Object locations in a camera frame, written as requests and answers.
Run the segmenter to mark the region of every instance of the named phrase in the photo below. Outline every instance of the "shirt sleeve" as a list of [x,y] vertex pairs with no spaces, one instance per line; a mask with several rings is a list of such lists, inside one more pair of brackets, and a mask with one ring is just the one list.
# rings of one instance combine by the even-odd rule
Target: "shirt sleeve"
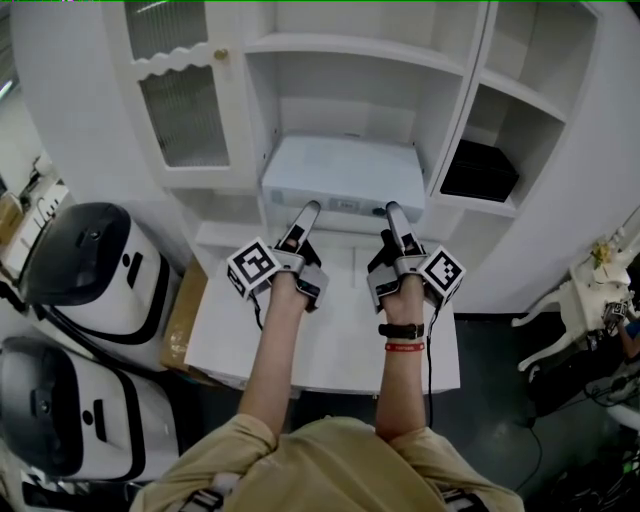
[[131,512],[165,511],[193,492],[211,487],[217,473],[244,475],[276,447],[269,428],[257,418],[238,414],[187,451],[156,482],[142,489]]
[[477,494],[490,510],[524,512],[522,499],[480,476],[453,445],[429,428],[397,437],[391,447],[425,480]]

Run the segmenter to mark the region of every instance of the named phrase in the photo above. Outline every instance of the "black wristwatch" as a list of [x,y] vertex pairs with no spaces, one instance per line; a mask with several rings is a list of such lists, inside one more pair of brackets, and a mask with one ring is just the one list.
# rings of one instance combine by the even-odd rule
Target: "black wristwatch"
[[424,324],[416,325],[393,325],[381,324],[378,326],[378,333],[386,338],[396,338],[403,340],[417,340],[424,336]]

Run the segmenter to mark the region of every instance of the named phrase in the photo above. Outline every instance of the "hand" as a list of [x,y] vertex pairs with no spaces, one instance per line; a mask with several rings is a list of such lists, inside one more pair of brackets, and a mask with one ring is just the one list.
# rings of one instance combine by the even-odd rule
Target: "hand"
[[382,307],[387,314],[387,323],[394,325],[423,324],[423,301],[422,278],[416,275],[405,277],[400,291],[382,298]]
[[302,314],[307,307],[309,297],[296,288],[296,278],[291,272],[278,272],[271,285],[269,308],[286,310],[294,314]]

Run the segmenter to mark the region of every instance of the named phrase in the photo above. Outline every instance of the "red wristband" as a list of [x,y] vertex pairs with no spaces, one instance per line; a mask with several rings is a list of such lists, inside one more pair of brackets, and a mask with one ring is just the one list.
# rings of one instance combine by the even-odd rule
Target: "red wristband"
[[420,343],[386,343],[384,349],[387,352],[420,352],[424,350],[424,342]]

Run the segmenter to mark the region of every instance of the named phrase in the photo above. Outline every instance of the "cable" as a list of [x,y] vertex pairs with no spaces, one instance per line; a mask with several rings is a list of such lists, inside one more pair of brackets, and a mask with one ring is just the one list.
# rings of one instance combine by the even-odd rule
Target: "cable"
[[260,330],[262,330],[262,322],[260,321],[260,312],[262,310],[260,309],[260,304],[258,304],[258,299],[256,299],[253,292],[249,294],[249,298],[253,302],[253,310],[256,314],[256,323],[258,324],[258,327],[260,327]]
[[516,492],[518,492],[520,489],[522,489],[525,485],[527,485],[531,481],[531,479],[535,476],[535,474],[540,469],[540,465],[542,464],[542,454],[543,454],[542,443],[540,442],[540,439],[538,438],[538,435],[534,432],[533,427],[527,427],[527,428],[528,428],[529,432],[531,432],[531,435],[536,440],[536,444],[538,445],[538,462],[536,462],[536,467],[529,474],[529,476],[527,478],[525,478],[518,487],[516,487]]
[[438,318],[438,313],[440,313],[440,308],[442,307],[442,303],[444,299],[439,302],[436,306],[435,311],[433,312],[433,316],[431,317],[431,321],[429,322],[429,329],[427,329],[427,363],[429,365],[429,428],[433,428],[433,395],[431,393],[431,331],[433,329],[433,324],[436,323],[436,319]]
[[[602,391],[598,391],[595,395],[591,395],[591,396],[586,395],[584,398],[581,398],[580,400],[575,400],[575,401],[573,401],[573,402],[569,402],[568,404],[563,405],[562,407],[558,407],[558,408],[557,408],[555,411],[553,411],[553,413],[551,413],[551,414],[554,414],[554,413],[556,413],[556,412],[558,412],[558,411],[562,411],[562,410],[564,410],[564,409],[568,409],[569,407],[573,407],[574,405],[581,404],[582,402],[586,402],[587,400],[593,400],[593,398],[592,398],[592,397],[600,398],[600,397],[602,397],[602,396],[604,396],[604,395],[609,394],[610,392],[611,392],[611,388],[605,388],[605,389],[603,389]],[[631,399],[631,398],[633,398],[634,396],[635,396],[635,395],[632,395],[632,396],[629,396],[629,397],[625,398],[625,401],[626,401],[626,400],[629,400],[629,399]]]
[[610,407],[615,407],[616,405],[626,404],[632,398],[636,398],[640,396],[640,391],[636,391],[635,393],[629,395],[626,398],[623,398],[622,400],[618,400],[617,402],[602,403],[598,401],[598,398],[609,394],[610,391],[611,391],[611,388],[606,388],[604,391],[597,391],[596,393],[591,393],[590,391],[587,390],[587,386],[585,386],[583,389],[583,392],[587,396],[587,398],[591,399],[594,403],[598,404],[600,407],[603,407],[605,409],[608,409]]

